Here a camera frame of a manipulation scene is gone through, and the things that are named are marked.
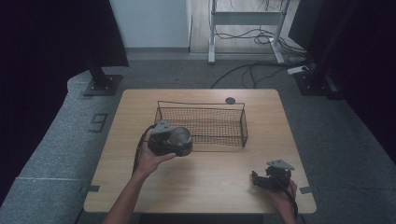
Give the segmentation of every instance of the forearm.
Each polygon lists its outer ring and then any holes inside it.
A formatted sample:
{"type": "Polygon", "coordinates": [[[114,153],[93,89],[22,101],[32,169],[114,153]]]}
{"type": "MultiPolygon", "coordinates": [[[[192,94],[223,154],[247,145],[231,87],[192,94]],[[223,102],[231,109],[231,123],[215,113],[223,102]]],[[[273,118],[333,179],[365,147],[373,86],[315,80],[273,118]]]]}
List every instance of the forearm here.
{"type": "Polygon", "coordinates": [[[103,223],[129,223],[146,176],[134,173],[103,223]]]}

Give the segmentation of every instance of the black curtain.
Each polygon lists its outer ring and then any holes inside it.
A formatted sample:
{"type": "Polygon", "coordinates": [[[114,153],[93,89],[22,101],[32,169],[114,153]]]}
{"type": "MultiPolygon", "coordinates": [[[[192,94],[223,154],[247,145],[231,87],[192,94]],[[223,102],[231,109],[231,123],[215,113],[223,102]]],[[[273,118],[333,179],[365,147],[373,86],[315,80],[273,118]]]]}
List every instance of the black curtain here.
{"type": "Polygon", "coordinates": [[[128,66],[107,0],[0,2],[2,202],[67,94],[67,80],[97,66],[128,66]]]}

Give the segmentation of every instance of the hand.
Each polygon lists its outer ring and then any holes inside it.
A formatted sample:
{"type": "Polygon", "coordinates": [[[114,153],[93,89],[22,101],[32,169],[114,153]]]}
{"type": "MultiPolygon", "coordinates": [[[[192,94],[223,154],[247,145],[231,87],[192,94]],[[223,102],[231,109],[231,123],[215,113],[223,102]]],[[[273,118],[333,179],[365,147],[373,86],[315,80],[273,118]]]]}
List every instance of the hand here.
{"type": "Polygon", "coordinates": [[[149,175],[158,168],[161,162],[172,160],[176,156],[175,153],[169,153],[163,156],[155,155],[148,146],[151,133],[152,130],[148,131],[146,134],[145,140],[140,150],[139,163],[137,164],[135,171],[137,174],[140,174],[145,178],[149,177],[149,175]]]}
{"type": "MultiPolygon", "coordinates": [[[[293,206],[289,200],[289,197],[284,192],[273,192],[269,189],[265,190],[273,201],[276,211],[280,214],[285,224],[294,224],[296,220],[294,218],[293,206]]],[[[294,181],[290,181],[288,192],[295,198],[297,191],[297,185],[294,181]]]]}

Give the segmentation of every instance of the metal rack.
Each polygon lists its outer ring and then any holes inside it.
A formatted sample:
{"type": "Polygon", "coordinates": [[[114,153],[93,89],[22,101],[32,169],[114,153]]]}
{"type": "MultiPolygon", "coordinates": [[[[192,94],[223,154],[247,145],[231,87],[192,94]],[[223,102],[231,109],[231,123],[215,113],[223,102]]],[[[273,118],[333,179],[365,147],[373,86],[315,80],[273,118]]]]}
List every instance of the metal rack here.
{"type": "Polygon", "coordinates": [[[265,11],[265,12],[217,12],[217,0],[212,0],[212,10],[210,12],[210,38],[209,38],[209,55],[208,62],[215,63],[215,27],[216,25],[276,25],[276,33],[274,38],[270,38],[271,48],[276,56],[278,63],[284,63],[282,54],[280,53],[280,45],[278,43],[280,31],[289,7],[290,0],[286,0],[281,11],[265,11]]]}
{"type": "Polygon", "coordinates": [[[248,140],[245,104],[192,104],[159,101],[155,123],[165,119],[186,127],[194,144],[244,147],[248,140]]]}

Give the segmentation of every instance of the metal frame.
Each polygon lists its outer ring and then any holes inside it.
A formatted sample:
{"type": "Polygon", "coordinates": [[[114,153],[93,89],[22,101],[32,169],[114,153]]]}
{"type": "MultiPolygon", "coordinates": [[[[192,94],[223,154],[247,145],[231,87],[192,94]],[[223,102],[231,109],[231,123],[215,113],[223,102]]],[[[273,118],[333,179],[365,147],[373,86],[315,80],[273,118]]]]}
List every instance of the metal frame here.
{"type": "Polygon", "coordinates": [[[274,12],[217,12],[216,1],[212,1],[210,12],[210,37],[208,62],[215,63],[215,27],[216,25],[277,25],[274,38],[270,38],[271,48],[278,63],[284,63],[280,53],[279,35],[289,7],[290,0],[286,0],[282,11],[274,12]]]}

